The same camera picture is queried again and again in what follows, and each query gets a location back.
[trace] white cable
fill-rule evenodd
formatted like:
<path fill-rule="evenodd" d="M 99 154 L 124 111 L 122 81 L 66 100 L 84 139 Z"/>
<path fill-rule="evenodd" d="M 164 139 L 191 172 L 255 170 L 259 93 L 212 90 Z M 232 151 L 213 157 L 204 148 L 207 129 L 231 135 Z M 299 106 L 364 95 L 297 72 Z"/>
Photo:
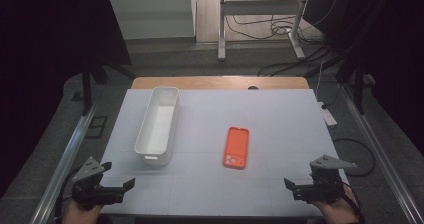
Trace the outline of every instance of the white cable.
<path fill-rule="evenodd" d="M 310 25 L 309 27 L 307 27 L 307 28 L 303 29 L 303 31 L 304 31 L 304 30 L 306 30 L 306 29 L 309 29 L 309 28 L 311 28 L 311 27 L 313 27 L 313 26 L 315 26 L 315 25 L 317 25 L 317 24 L 319 24 L 319 23 L 321 23 L 322 21 L 324 21 L 324 19 L 325 19 L 325 18 L 327 18 L 327 16 L 328 16 L 328 15 L 330 15 L 331 11 L 333 10 L 333 8 L 334 8 L 334 6 L 335 6 L 335 4 L 336 4 L 336 1 L 337 1 L 337 0 L 334 0 L 333 5 L 331 5 L 330 10 L 328 10 L 327 14 L 326 14 L 326 15 L 325 15 L 325 16 L 324 16 L 324 17 L 323 17 L 320 21 L 318 21 L 318 22 L 316 22 L 316 23 L 314 23 L 314 24 Z"/>
<path fill-rule="evenodd" d="M 317 98 L 317 101 L 318 101 L 318 88 L 319 88 L 319 83 L 321 81 L 321 74 L 322 74 L 322 65 L 324 65 L 324 60 L 321 62 L 321 67 L 319 68 L 318 84 L 317 84 L 317 89 L 315 90 L 315 97 Z"/>

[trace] white tabletop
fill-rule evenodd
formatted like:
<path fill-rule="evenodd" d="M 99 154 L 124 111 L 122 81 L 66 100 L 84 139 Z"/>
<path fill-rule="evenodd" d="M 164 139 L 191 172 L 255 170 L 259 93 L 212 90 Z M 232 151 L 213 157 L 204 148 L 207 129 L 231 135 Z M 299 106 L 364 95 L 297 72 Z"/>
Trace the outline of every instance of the white tabletop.
<path fill-rule="evenodd" d="M 293 200 L 283 178 L 311 184 L 309 162 L 338 158 L 312 90 L 181 90 L 171 161 L 155 167 L 134 152 L 151 90 L 128 90 L 101 163 L 103 186 L 136 177 L 104 213 L 182 216 L 320 216 Z M 222 164 L 228 129 L 250 132 L 247 166 Z"/>

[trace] smartphone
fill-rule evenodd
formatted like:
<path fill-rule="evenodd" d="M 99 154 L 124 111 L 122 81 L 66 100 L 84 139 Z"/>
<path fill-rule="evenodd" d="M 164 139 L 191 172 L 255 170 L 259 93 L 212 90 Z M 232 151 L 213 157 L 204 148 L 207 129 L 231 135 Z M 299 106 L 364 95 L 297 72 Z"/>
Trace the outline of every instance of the smartphone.
<path fill-rule="evenodd" d="M 243 169 L 247 163 L 247 147 L 249 144 L 249 130 L 239 127 L 230 127 L 224 151 L 224 165 Z"/>

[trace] white plastic tray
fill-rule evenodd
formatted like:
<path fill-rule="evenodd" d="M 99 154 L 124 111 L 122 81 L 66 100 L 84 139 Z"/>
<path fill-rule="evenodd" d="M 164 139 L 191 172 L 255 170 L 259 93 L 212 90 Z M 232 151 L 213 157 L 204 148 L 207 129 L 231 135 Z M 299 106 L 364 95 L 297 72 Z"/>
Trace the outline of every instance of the white plastic tray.
<path fill-rule="evenodd" d="M 179 91 L 175 87 L 156 87 L 134 146 L 144 162 L 166 165 L 171 159 L 179 113 Z"/>

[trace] metal frame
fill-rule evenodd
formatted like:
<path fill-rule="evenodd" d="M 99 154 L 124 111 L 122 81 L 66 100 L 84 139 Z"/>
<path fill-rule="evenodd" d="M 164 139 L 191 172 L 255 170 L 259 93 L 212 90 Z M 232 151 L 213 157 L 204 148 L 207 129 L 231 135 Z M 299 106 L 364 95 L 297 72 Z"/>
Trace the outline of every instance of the metal frame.
<path fill-rule="evenodd" d="M 401 177 L 394 169 L 393 164 L 390 162 L 390 159 L 387 157 L 384 149 L 371 126 L 369 125 L 366 117 L 361 115 L 358 109 L 355 107 L 353 102 L 353 96 L 349 89 L 342 87 L 342 95 L 346 103 L 349 106 L 350 111 L 353 114 L 355 121 L 357 122 L 362 134 L 364 135 L 369 147 L 374 152 L 377 162 L 386 177 L 387 182 L 392 188 L 393 193 L 395 194 L 403 212 L 405 213 L 406 218 L 408 218 L 409 223 L 424 223 L 423 217 L 418 210 L 414 199 L 406 188 L 405 183 L 402 181 Z"/>
<path fill-rule="evenodd" d="M 71 139 L 69 140 L 68 145 L 63 152 L 62 158 L 60 159 L 59 164 L 57 165 L 57 168 L 52 178 L 50 179 L 49 185 L 47 186 L 37 209 L 35 209 L 30 223 L 47 223 L 56 197 L 59 194 L 62 182 L 71 169 L 72 163 L 84 139 L 87 128 L 90 125 L 91 119 L 93 118 L 97 109 L 99 102 L 98 100 L 100 99 L 102 92 L 103 88 L 100 90 L 99 94 L 93 101 L 93 105 L 87 111 L 86 115 L 81 116 L 80 120 L 78 121 L 74 133 L 72 134 Z"/>
<path fill-rule="evenodd" d="M 297 30 L 306 0 L 249 0 L 220 1 L 220 25 L 218 38 L 218 60 L 225 60 L 225 16 L 227 15 L 296 15 L 293 27 L 288 34 L 290 42 L 299 60 L 305 59 L 305 54 L 299 45 Z"/>

